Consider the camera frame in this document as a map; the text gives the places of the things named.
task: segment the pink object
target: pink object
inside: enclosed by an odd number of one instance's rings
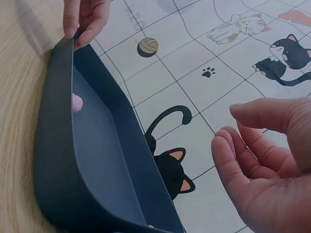
[[[72,110],[74,113],[77,113],[81,110],[83,106],[83,100],[80,96],[72,94]]]

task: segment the hand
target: hand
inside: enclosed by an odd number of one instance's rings
[[[241,137],[224,127],[212,140],[212,155],[242,220],[259,233],[310,232],[311,99],[259,99],[230,112]],[[286,134],[290,150],[254,128]]]
[[[78,29],[82,34],[75,41],[75,50],[88,45],[108,21],[110,0],[64,0],[64,33],[72,38]]]

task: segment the wooden table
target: wooden table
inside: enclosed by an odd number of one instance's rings
[[[35,201],[33,164],[50,50],[64,35],[61,1],[0,3],[0,233],[60,232]]]

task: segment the cat tail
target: cat tail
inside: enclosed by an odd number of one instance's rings
[[[296,86],[297,84],[300,84],[306,80],[311,80],[311,71],[303,74],[302,76],[300,76],[299,78],[297,78],[295,80],[284,81],[284,80],[279,79],[277,81],[279,84],[281,84],[283,86]]]
[[[190,121],[192,120],[192,114],[189,108],[183,105],[177,105],[172,108],[169,108],[165,110],[163,113],[161,113],[149,126],[149,128],[146,131],[146,134],[151,135],[155,127],[158,125],[158,123],[165,118],[167,115],[173,113],[173,112],[181,112],[183,114],[182,124],[188,125]]]

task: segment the cat print mat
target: cat print mat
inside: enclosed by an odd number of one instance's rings
[[[112,0],[91,45],[131,102],[186,231],[252,232],[210,142],[236,128],[230,104],[310,95],[311,0]]]

